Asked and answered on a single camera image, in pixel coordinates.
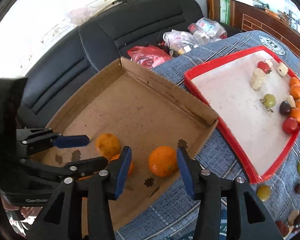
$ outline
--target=cardboard flap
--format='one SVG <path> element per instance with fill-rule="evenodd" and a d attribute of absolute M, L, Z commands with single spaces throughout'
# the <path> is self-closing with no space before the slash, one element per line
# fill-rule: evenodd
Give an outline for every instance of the cardboard flap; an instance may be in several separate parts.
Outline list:
<path fill-rule="evenodd" d="M 55 113 L 47 127 L 63 132 L 91 101 L 123 74 L 120 60 L 116 59 L 80 87 Z"/>
<path fill-rule="evenodd" d="M 211 107 L 207 106 L 191 94 L 189 97 L 185 97 L 182 88 L 177 87 L 174 83 L 168 81 L 164 77 L 151 70 L 140 67 L 139 64 L 124 57 L 121 57 L 121 63 L 122 67 L 129 75 L 162 94 L 168 100 L 172 101 L 189 115 L 197 119 L 201 124 L 210 127 L 218 118 L 218 114 Z"/>

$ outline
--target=clear plastic bag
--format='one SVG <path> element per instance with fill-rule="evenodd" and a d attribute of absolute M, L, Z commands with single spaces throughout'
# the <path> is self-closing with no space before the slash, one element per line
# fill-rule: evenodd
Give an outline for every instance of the clear plastic bag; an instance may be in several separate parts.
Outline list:
<path fill-rule="evenodd" d="M 220 23 L 207 18 L 201 18 L 196 23 L 190 24 L 188 30 L 196 39 L 201 39 L 204 44 L 227 37 L 227 31 Z"/>
<path fill-rule="evenodd" d="M 189 32 L 176 30 L 164 33 L 163 40 L 165 46 L 175 50 L 179 55 L 189 52 L 191 49 L 196 48 L 199 45 L 204 45 Z"/>
<path fill-rule="evenodd" d="M 154 68 L 171 59 L 170 55 L 155 46 L 134 46 L 128 50 L 128 55 L 132 61 L 147 68 Z"/>

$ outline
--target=table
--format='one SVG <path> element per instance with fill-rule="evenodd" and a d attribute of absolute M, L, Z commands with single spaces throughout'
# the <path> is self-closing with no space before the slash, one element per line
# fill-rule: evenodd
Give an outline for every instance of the table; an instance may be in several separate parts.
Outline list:
<path fill-rule="evenodd" d="M 183 74 L 186 70 L 203 62 L 259 45 L 265 45 L 277 52 L 292 69 L 296 68 L 298 58 L 287 46 L 267 33 L 250 31 L 193 49 L 159 65 L 154 71 L 185 89 Z M 218 130 L 214 131 L 196 159 L 219 177 L 245 177 L 233 151 Z M 299 161 L 300 135 L 287 160 L 276 174 L 264 183 L 272 189 L 270 199 L 264 204 L 274 220 L 287 220 L 291 210 L 300 210 L 300 195 L 294 192 L 294 186 L 300 182 L 297 172 Z M 252 185 L 252 188 L 256 191 L 258 185 Z M 190 232 L 195 228 L 199 204 L 199 201 L 192 201 L 186 194 L 183 182 L 179 178 L 147 210 L 116 231 L 116 239 L 191 239 Z M 226 234 L 226 199 L 221 200 L 221 206 L 220 238 Z"/>

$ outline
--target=black leather sofa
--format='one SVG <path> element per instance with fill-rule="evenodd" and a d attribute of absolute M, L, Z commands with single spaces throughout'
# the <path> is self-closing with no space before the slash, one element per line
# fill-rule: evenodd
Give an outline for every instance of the black leather sofa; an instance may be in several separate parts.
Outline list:
<path fill-rule="evenodd" d="M 75 28 L 29 71 L 20 123 L 45 127 L 58 109 L 94 74 L 127 50 L 162 41 L 166 31 L 187 31 L 202 18 L 194 0 L 128 0 Z M 228 36 L 239 31 L 225 25 Z"/>

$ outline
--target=cardboard box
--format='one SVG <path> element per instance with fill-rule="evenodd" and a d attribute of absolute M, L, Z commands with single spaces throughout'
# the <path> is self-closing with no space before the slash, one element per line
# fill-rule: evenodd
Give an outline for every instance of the cardboard box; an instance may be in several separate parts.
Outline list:
<path fill-rule="evenodd" d="M 64 135 L 86 134 L 86 147 L 51 148 L 42 162 L 63 166 L 99 156 L 94 148 L 102 133 L 113 133 L 132 148 L 134 172 L 117 201 L 110 201 L 114 229 L 143 212 L 180 176 L 159 178 L 148 156 L 159 146 L 187 144 L 194 158 L 215 129 L 218 115 L 177 85 L 125 58 L 115 60 L 87 81 L 54 115 L 47 127 Z M 86 203 L 82 231 L 87 234 Z"/>

